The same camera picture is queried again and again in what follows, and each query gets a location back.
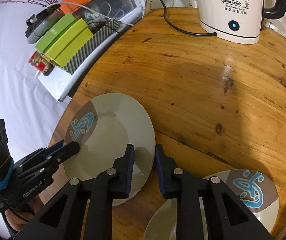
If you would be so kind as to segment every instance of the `green box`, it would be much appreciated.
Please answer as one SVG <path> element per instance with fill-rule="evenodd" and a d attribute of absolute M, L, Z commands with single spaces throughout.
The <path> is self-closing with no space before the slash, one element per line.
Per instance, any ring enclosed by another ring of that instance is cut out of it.
<path fill-rule="evenodd" d="M 63 16 L 56 24 L 49 29 L 45 35 L 35 45 L 35 48 L 43 53 L 46 51 L 65 33 L 74 23 L 76 19 L 70 13 Z"/>
<path fill-rule="evenodd" d="M 55 43 L 46 51 L 46 54 L 51 60 L 56 60 L 58 55 L 69 45 L 84 29 L 87 28 L 87 23 L 83 19 L 79 19 L 70 28 L 59 37 Z"/>
<path fill-rule="evenodd" d="M 85 28 L 78 36 L 76 36 L 65 48 L 61 51 L 55 62 L 64 67 L 72 57 L 93 37 L 92 32 Z"/>

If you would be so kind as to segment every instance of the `metal screw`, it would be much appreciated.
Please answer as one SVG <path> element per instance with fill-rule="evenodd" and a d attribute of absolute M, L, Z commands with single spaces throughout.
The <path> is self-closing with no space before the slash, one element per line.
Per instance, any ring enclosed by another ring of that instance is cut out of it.
<path fill-rule="evenodd" d="M 211 181 L 215 184 L 219 184 L 221 182 L 221 179 L 219 177 L 212 177 Z"/>
<path fill-rule="evenodd" d="M 79 184 L 79 179 L 77 178 L 70 179 L 70 185 L 75 186 L 77 184 Z"/>
<path fill-rule="evenodd" d="M 174 173 L 180 175 L 183 174 L 183 170 L 181 168 L 175 168 Z"/>
<path fill-rule="evenodd" d="M 109 175 L 114 175 L 116 173 L 116 169 L 114 169 L 114 168 L 108 169 L 106 171 L 106 173 L 109 174 Z"/>

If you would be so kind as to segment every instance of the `striped box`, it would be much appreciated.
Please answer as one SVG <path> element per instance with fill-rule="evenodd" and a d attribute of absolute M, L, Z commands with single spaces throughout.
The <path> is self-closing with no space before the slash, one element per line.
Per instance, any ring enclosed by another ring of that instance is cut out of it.
<path fill-rule="evenodd" d="M 117 20 L 112 20 L 108 23 L 112 29 L 117 30 L 121 23 Z M 73 75 L 78 67 L 85 61 L 85 59 L 112 33 L 113 30 L 107 26 L 102 27 L 94 36 L 70 59 L 70 61 L 63 67 L 65 71 Z"/>

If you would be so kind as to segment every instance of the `round wooden tabletop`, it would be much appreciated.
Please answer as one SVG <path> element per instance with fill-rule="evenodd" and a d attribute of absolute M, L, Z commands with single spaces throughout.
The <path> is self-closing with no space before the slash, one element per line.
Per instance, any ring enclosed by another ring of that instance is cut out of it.
<path fill-rule="evenodd" d="M 169 13 L 177 26 L 204 32 L 197 9 L 171 8 Z M 186 36 L 166 24 L 163 10 L 155 10 L 95 63 L 51 144 L 64 138 L 82 105 L 109 92 L 139 101 L 152 120 L 156 142 L 192 174 L 204 177 L 252 169 L 269 176 L 280 198 L 272 235 L 286 226 L 284 37 L 266 27 L 254 45 Z M 66 178 L 60 172 L 55 175 L 59 189 Z M 154 167 L 143 189 L 113 209 L 113 239 L 142 239 L 147 223 L 164 202 Z"/>

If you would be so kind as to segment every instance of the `white electric kettle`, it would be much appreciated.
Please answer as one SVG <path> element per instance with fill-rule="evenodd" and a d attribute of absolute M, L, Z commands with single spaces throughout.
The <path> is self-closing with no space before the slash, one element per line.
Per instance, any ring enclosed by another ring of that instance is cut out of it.
<path fill-rule="evenodd" d="M 286 12 L 286 0 L 264 8 L 264 0 L 197 0 L 200 24 L 224 40 L 254 44 L 258 42 L 264 18 L 279 19 Z"/>

